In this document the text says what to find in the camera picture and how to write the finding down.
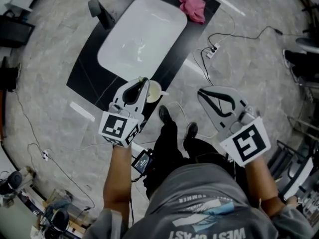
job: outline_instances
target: gray floor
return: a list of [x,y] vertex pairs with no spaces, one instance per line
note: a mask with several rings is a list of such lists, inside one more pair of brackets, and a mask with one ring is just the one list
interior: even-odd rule
[[[97,23],[87,9],[88,0],[39,0],[29,22],[36,25],[28,45],[20,50],[23,71],[18,94],[24,111],[30,118],[42,149],[51,149],[50,156],[93,199],[96,208],[90,211],[98,216],[102,209],[102,189],[109,168],[111,146],[91,146],[104,143],[97,134],[102,111],[87,102],[66,86],[73,64],[85,41]],[[112,11],[114,0],[100,0]],[[284,33],[301,34],[306,27],[302,6],[297,0],[227,0],[243,14],[222,3],[221,8],[236,21],[236,34],[257,36],[267,25]],[[219,9],[194,48],[207,46],[208,35],[215,32],[233,32],[230,16]],[[221,36],[214,36],[218,42]],[[298,50],[295,37],[278,36],[267,29],[259,40],[229,37],[212,60],[206,61],[213,84],[231,86],[240,90],[248,102],[259,109],[273,148],[266,154],[269,159],[275,149],[275,140],[287,141],[291,129],[287,115],[297,116],[300,111],[300,94],[289,71],[284,67],[281,50]],[[195,56],[200,61],[198,51]],[[199,133],[215,134],[215,129],[197,101],[196,90],[208,86],[203,74],[190,54],[182,66],[161,104],[179,102],[189,121],[199,125]],[[93,114],[95,122],[84,119],[70,108],[75,102]],[[169,110],[179,126],[178,144],[187,123],[177,104]],[[27,145],[35,142],[30,126],[21,112],[15,94],[8,94],[5,146],[18,166],[31,166]],[[145,130],[136,138],[137,143],[154,141],[161,123],[156,113]],[[218,147],[214,138],[203,138]],[[90,206],[87,197],[52,162],[44,161],[35,145],[30,153],[38,174],[36,185],[49,196],[54,188],[68,189],[76,197],[74,204],[80,209]],[[146,211],[148,201],[141,181],[133,185],[133,206],[136,220]]]

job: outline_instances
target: white tape strip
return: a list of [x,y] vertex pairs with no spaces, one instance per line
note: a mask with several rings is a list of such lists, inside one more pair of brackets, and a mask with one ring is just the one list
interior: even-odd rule
[[204,72],[203,70],[201,70],[201,68],[197,65],[195,65],[192,61],[190,61],[189,59],[185,59],[184,61],[184,65],[188,66],[190,69],[192,69],[194,72],[200,74],[202,77],[205,78]]
[[245,13],[243,13],[241,10],[237,9],[232,3],[230,3],[229,1],[227,0],[220,0],[221,2],[223,2],[224,4],[226,4],[227,6],[231,7],[234,11],[240,13],[241,15],[243,16],[246,16]]
[[92,114],[90,114],[89,112],[87,112],[86,110],[84,110],[82,107],[80,107],[78,104],[76,104],[75,102],[70,103],[70,107],[72,107],[75,111],[77,111],[80,115],[82,115],[83,117],[89,119],[90,121],[94,122],[95,121],[95,117],[93,117]]

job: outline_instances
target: sleeve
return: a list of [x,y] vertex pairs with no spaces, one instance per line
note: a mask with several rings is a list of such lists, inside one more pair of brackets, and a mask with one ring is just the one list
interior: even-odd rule
[[284,238],[311,239],[314,235],[308,220],[291,205],[286,205],[272,218],[272,222],[279,235]]
[[126,230],[119,212],[104,209],[86,230],[83,239],[120,239]]

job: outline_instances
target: pink cloth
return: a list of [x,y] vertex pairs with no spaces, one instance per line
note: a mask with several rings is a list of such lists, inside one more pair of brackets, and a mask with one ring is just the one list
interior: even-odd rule
[[189,15],[190,19],[194,22],[204,24],[204,8],[205,2],[203,0],[179,0],[182,4],[180,9],[186,14]]

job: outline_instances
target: white sink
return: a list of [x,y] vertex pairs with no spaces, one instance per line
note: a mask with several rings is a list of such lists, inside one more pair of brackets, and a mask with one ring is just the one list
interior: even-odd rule
[[150,79],[186,24],[186,15],[171,4],[135,0],[102,44],[98,61],[126,81]]

